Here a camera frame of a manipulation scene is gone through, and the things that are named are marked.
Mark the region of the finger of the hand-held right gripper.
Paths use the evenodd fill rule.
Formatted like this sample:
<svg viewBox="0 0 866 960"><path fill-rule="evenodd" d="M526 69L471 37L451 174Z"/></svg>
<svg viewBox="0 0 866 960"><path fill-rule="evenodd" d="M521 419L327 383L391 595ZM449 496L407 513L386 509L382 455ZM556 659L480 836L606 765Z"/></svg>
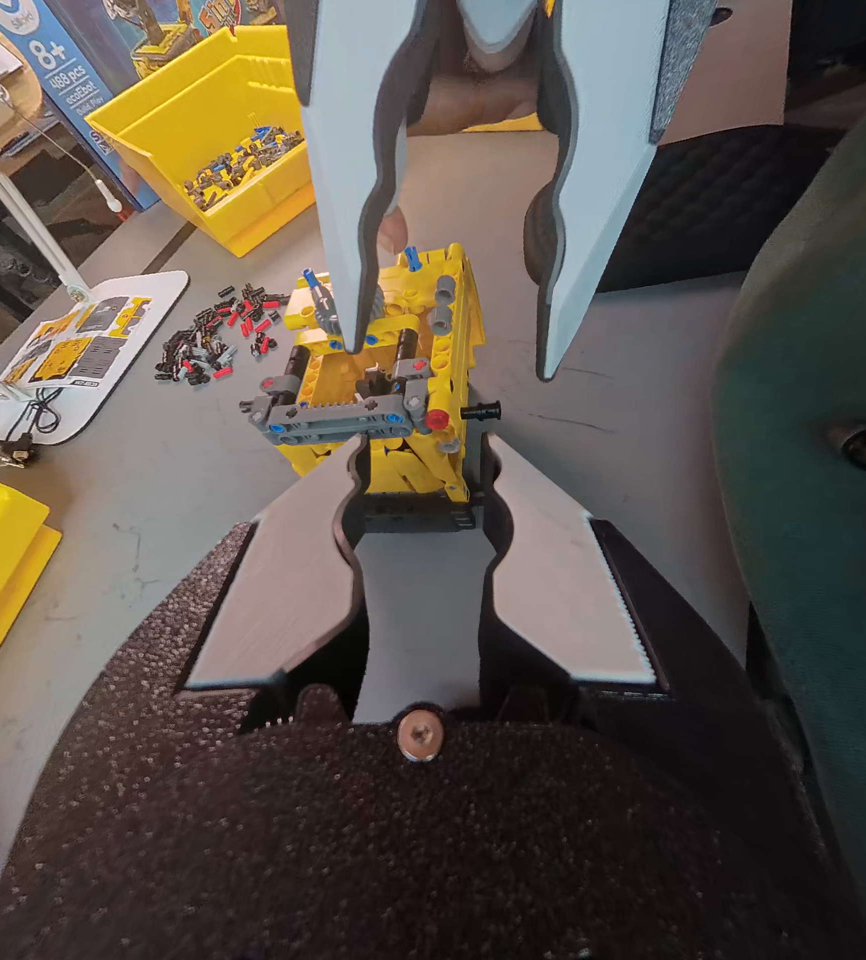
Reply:
<svg viewBox="0 0 866 960"><path fill-rule="evenodd" d="M556 375L596 294L655 155L665 1L556 2L552 62L561 81L552 179L555 253L539 285L536 375Z"/></svg>
<svg viewBox="0 0 866 960"><path fill-rule="evenodd" d="M399 192L423 73L422 2L300 2L299 101L345 350L364 346L379 254L408 242Z"/></svg>

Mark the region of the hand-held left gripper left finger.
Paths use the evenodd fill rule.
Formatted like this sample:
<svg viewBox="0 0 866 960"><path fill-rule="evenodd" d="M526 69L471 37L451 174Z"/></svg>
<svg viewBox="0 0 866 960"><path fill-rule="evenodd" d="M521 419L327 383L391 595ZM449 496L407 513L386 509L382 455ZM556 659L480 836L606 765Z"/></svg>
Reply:
<svg viewBox="0 0 866 960"><path fill-rule="evenodd" d="M368 617L355 548L366 532L370 448L356 435L250 523L177 683L179 697L254 695L247 724L298 717L326 687L353 719Z"/></svg>

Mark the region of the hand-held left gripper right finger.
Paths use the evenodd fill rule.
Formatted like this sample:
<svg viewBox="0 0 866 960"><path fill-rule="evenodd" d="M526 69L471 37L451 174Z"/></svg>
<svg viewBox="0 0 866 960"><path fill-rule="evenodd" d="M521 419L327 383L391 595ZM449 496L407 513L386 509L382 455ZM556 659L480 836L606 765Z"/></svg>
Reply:
<svg viewBox="0 0 866 960"><path fill-rule="evenodd" d="M662 694L631 602L592 513L496 434L481 444L487 567L479 622L479 690L499 717L523 696L527 714L565 720L583 692Z"/></svg>

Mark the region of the yellow lego vehicle model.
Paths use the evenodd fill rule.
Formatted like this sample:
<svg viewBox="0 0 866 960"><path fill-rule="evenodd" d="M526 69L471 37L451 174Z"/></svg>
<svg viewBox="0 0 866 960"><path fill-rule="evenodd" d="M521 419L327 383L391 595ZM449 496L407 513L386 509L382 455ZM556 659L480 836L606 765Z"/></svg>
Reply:
<svg viewBox="0 0 866 960"><path fill-rule="evenodd" d="M365 343L355 354L345 350L336 316L325 311L334 306L329 276L307 270L286 308L284 324L295 341L283 373L266 378L259 395L240 404L300 477L341 444L364 435L370 448L366 493L375 514L392 529L406 520L445 529L474 525L466 438L465 504L449 499L420 451L430 433L424 416L434 339L427 316L436 282L428 255L449 246L421 252L408 246L393 266L379 271ZM471 401L471 382L469 401L462 409L465 422L501 416L500 404Z"/></svg>

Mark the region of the pile of small lego pins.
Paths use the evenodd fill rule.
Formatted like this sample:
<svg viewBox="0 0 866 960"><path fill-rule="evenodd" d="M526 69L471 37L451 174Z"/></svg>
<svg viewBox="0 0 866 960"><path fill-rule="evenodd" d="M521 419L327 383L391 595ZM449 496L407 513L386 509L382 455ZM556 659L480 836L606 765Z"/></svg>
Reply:
<svg viewBox="0 0 866 960"><path fill-rule="evenodd" d="M227 285L215 301L176 330L154 367L157 382L198 389L231 376L239 354L260 361L277 350L274 330L283 322L290 293L246 282Z"/></svg>

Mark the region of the heap of mixed lego parts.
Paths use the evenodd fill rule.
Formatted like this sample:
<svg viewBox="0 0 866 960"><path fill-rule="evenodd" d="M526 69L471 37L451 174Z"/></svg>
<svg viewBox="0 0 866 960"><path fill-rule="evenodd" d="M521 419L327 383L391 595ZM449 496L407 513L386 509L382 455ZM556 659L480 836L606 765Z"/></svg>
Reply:
<svg viewBox="0 0 866 960"><path fill-rule="evenodd" d="M257 126L232 151L220 153L185 180L183 191L198 210L210 210L281 162L304 139L299 129Z"/></svg>

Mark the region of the lego set box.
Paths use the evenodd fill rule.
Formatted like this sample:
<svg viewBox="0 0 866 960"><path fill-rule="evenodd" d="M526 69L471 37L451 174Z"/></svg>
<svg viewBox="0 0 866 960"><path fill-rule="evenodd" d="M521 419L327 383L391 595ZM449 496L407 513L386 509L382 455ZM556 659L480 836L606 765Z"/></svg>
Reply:
<svg viewBox="0 0 866 960"><path fill-rule="evenodd" d="M115 188L148 210L157 203L151 187L87 115L215 32L281 24L283 9L281 1L0 1L0 31Z"/></svg>

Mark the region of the lego sticker sheet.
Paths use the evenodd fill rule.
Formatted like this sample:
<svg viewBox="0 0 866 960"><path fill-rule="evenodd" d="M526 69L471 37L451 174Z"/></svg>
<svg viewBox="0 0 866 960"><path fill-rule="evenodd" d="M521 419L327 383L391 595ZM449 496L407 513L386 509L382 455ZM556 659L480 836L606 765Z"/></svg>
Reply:
<svg viewBox="0 0 866 960"><path fill-rule="evenodd" d="M97 385L152 304L150 297L113 296L43 322L5 368L1 382Z"/></svg>

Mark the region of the white flat board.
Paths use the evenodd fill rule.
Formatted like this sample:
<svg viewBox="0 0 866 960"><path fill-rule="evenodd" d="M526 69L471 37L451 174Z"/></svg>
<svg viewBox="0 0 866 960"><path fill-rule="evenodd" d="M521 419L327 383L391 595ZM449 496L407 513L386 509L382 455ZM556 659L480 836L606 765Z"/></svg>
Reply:
<svg viewBox="0 0 866 960"><path fill-rule="evenodd" d="M18 440L24 433L29 433L35 445L55 446L76 437L94 419L188 283L185 271L173 270L114 278L96 285L92 289L96 298L94 303L112 297L138 296L152 299L151 310L133 328L107 375L95 386L36 383L18 387L0 380L4 385L0 394L0 441ZM39 321L0 371L0 377L39 325L60 319L79 306L89 305L92 303L78 303L56 319Z"/></svg>

